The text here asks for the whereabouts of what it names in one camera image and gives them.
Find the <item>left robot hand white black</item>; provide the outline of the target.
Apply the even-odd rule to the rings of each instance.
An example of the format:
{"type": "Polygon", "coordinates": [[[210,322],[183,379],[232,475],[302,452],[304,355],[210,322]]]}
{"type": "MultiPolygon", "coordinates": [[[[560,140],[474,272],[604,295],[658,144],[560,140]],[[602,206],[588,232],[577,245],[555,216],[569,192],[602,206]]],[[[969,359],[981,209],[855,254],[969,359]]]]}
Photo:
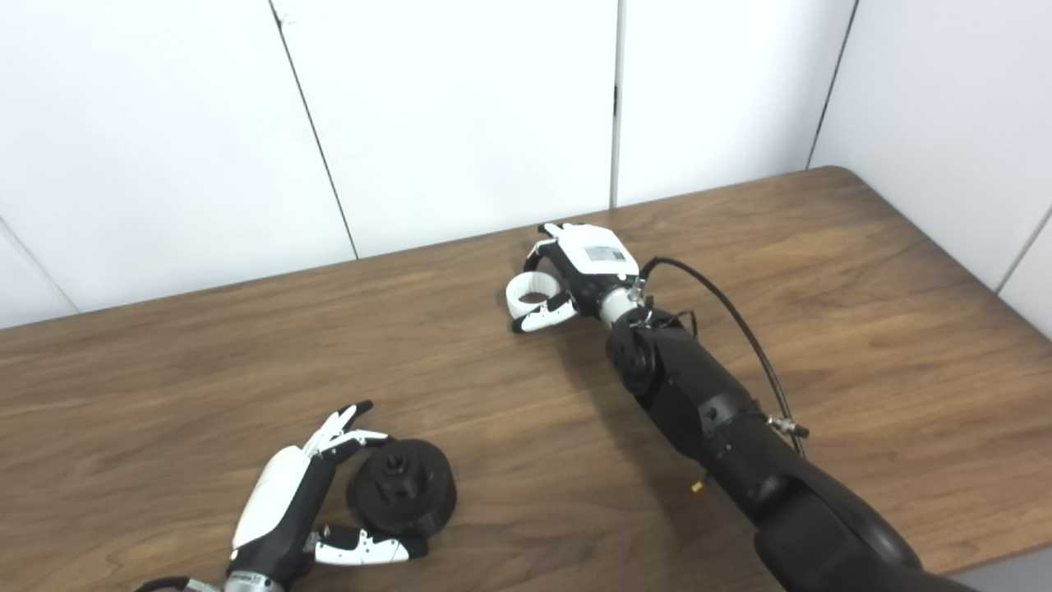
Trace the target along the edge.
{"type": "Polygon", "coordinates": [[[364,400],[337,409],[303,446],[283,447],[267,461],[234,530],[226,590],[289,591],[317,563],[353,568],[428,554],[423,539],[337,525],[316,528],[339,465],[364,447],[392,442],[386,433],[353,428],[372,406],[364,400]]]}

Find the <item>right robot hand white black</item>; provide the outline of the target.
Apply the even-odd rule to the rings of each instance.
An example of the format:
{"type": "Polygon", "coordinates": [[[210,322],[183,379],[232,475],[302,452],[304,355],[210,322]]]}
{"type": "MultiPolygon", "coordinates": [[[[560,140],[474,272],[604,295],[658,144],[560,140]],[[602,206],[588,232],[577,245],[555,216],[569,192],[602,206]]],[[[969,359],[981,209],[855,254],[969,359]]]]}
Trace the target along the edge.
{"type": "Polygon", "coordinates": [[[612,327],[644,305],[641,267],[609,229],[592,224],[543,224],[505,299],[511,330],[523,334],[592,317],[612,327]]]}

